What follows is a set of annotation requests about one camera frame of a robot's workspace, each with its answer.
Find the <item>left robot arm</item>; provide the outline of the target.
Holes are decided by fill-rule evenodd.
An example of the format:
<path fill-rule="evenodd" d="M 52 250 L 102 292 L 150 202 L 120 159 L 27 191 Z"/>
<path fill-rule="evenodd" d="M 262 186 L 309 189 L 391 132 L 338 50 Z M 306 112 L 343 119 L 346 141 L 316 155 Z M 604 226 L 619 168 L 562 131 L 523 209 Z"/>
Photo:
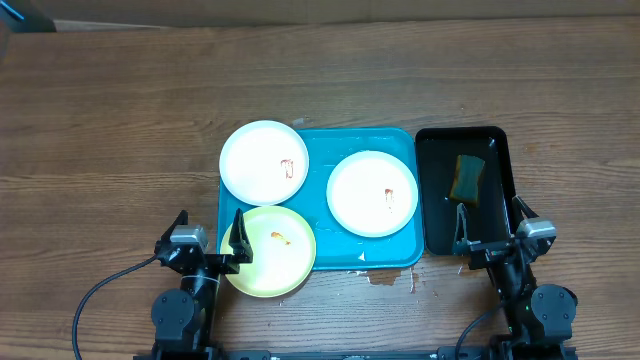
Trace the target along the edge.
<path fill-rule="evenodd" d="M 180 286 L 160 294 L 151 309 L 155 326 L 153 359 L 226 359 L 220 345 L 211 341 L 220 279 L 236 275 L 250 264 L 253 251 L 245 229 L 243 212 L 235 213 L 230 232 L 231 252 L 212 254 L 200 225 L 188 223 L 180 212 L 156 242 L 154 254 L 160 265 L 181 276 Z"/>

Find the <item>green yellow sponge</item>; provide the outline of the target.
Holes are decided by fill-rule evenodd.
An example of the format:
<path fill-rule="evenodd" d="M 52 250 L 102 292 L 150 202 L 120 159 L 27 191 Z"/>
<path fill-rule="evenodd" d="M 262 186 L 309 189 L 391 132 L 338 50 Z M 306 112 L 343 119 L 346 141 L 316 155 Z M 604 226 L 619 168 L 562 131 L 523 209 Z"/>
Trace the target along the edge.
<path fill-rule="evenodd" d="M 484 171 L 483 159 L 471 155 L 458 155 L 449 198 L 477 207 Z"/>

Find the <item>white plate with stain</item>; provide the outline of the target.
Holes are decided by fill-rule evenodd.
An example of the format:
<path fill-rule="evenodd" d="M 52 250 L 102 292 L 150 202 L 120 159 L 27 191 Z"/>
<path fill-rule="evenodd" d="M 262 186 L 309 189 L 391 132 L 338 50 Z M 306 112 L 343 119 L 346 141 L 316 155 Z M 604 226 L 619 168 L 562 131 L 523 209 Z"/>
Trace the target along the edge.
<path fill-rule="evenodd" d="M 384 237 L 413 218 L 417 181 L 398 158 L 381 151 L 360 151 L 333 169 L 326 198 L 334 219 L 347 231 L 367 238 Z"/>

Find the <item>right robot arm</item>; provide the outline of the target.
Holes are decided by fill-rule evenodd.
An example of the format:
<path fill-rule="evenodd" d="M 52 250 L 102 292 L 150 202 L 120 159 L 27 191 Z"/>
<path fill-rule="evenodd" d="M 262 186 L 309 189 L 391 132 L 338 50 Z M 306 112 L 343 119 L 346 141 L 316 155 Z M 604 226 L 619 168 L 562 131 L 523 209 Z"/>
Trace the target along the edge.
<path fill-rule="evenodd" d="M 485 269 L 499 303 L 469 324 L 453 350 L 454 359 L 575 359 L 576 350 L 564 346 L 572 337 L 578 299 L 570 289 L 539 285 L 531 264 L 546 254 L 556 239 L 555 225 L 540 217 L 519 196 L 512 198 L 522 220 L 506 239 L 482 243 L 467 237 L 468 211 L 457 206 L 453 251 L 468 255 L 471 270 Z M 503 312 L 509 332 L 494 335 L 482 348 L 463 345 L 484 320 Z"/>

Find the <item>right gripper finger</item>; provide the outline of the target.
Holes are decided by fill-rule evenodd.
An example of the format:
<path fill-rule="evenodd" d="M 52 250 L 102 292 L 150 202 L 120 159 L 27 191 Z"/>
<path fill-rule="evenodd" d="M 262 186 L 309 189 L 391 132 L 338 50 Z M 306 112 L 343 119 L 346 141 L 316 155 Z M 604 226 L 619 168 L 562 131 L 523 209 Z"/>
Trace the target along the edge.
<path fill-rule="evenodd" d="M 467 254 L 469 252 L 470 241 L 467 233 L 467 220 L 467 208 L 463 203 L 459 203 L 456 207 L 456 226 L 452 244 L 453 254 Z"/>
<path fill-rule="evenodd" d="M 538 217 L 538 214 L 532 210 L 519 195 L 512 197 L 511 204 L 514 211 L 514 219 L 516 221 L 523 221 L 524 219 Z"/>

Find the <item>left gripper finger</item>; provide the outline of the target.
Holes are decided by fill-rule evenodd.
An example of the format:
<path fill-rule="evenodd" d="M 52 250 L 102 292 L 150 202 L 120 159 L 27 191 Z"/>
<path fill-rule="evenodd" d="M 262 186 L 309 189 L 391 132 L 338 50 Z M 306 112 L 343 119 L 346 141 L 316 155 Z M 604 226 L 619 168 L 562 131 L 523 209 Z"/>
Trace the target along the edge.
<path fill-rule="evenodd" d="M 233 250 L 235 262 L 239 264 L 253 262 L 253 250 L 246 232 L 244 213 L 240 208 L 235 212 L 228 244 Z"/>
<path fill-rule="evenodd" d="M 158 240 L 159 244 L 166 243 L 170 241 L 170 236 L 177 226 L 187 225 L 188 224 L 188 212 L 186 210 L 181 210 L 173 223 L 168 227 L 168 229 L 161 235 Z"/>

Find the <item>yellow-green plate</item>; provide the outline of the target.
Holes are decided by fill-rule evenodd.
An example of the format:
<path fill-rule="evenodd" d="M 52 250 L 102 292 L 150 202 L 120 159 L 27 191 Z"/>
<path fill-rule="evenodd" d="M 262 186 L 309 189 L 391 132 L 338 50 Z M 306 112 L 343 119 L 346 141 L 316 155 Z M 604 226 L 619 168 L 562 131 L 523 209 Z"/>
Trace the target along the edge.
<path fill-rule="evenodd" d="M 302 284 L 316 258 L 316 240 L 307 221 L 281 206 L 263 206 L 243 213 L 253 261 L 226 279 L 254 297 L 284 295 Z"/>

